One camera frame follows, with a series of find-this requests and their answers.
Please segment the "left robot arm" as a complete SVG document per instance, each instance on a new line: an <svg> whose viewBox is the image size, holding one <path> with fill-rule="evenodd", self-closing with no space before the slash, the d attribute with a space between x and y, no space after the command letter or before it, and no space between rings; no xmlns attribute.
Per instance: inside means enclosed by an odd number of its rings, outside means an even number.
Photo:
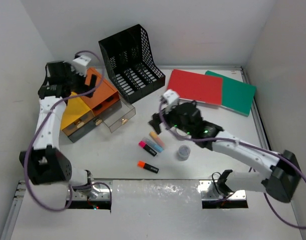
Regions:
<svg viewBox="0 0 306 240"><path fill-rule="evenodd" d="M69 183L75 188L89 182L87 171L72 167L59 149L62 117L71 94L93 95L90 90L98 77L91 75L90 82L86 82L89 62L90 58L81 55L72 62L53 61L45 66L45 80L38 90L40 112L33 143L19 156L34 185Z"/></svg>

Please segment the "light orange highlighter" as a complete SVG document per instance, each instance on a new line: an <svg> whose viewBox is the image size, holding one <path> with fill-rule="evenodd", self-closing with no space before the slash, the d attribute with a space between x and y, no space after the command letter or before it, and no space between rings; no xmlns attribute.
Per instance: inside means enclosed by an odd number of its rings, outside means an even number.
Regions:
<svg viewBox="0 0 306 240"><path fill-rule="evenodd" d="M163 149L165 149L165 143L161 140L161 138L158 136L158 134L154 131L151 131L149 133L149 136Z"/></svg>

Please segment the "blue highlighter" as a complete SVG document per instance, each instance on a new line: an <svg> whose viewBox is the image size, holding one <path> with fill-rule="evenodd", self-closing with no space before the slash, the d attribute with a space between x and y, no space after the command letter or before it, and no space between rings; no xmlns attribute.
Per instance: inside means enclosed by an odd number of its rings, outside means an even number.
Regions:
<svg viewBox="0 0 306 240"><path fill-rule="evenodd" d="M154 149L156 152L163 152L163 148L157 144L156 142L144 137L142 138L142 141L145 142L147 145L149 145L152 149Z"/></svg>

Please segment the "clear grey drawer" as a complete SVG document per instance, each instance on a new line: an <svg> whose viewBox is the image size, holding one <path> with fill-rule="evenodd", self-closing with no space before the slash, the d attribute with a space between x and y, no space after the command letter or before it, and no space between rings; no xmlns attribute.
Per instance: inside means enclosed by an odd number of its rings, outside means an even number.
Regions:
<svg viewBox="0 0 306 240"><path fill-rule="evenodd" d="M127 123L136 114L135 108L125 102L118 100L100 114L100 119L108 127L111 133Z"/></svg>

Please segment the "pink highlighter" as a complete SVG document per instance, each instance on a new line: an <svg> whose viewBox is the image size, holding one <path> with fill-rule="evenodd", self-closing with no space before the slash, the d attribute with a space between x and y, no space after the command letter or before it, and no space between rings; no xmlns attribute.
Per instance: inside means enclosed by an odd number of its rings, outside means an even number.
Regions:
<svg viewBox="0 0 306 240"><path fill-rule="evenodd" d="M145 150L146 152L148 152L150 155L152 155L152 156L156 156L157 155L157 152L154 150L154 149L152 149L148 144L146 144L144 141L140 141L139 143L138 143L138 145L143 149L143 150Z"/></svg>

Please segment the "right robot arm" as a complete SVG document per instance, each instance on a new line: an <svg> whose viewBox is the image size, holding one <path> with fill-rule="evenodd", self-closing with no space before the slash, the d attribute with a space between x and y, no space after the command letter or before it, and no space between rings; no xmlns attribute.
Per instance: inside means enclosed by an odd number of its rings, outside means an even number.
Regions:
<svg viewBox="0 0 306 240"><path fill-rule="evenodd" d="M247 190L262 192L282 203L289 203L301 179L294 153L285 150L275 153L239 141L222 127L203 119L196 102L185 102L162 109L152 115L149 125L161 133L160 125L175 127L186 132L189 140L200 148L224 154L249 166L254 171L236 172L225 170L214 183L214 193L223 197L230 193Z"/></svg>

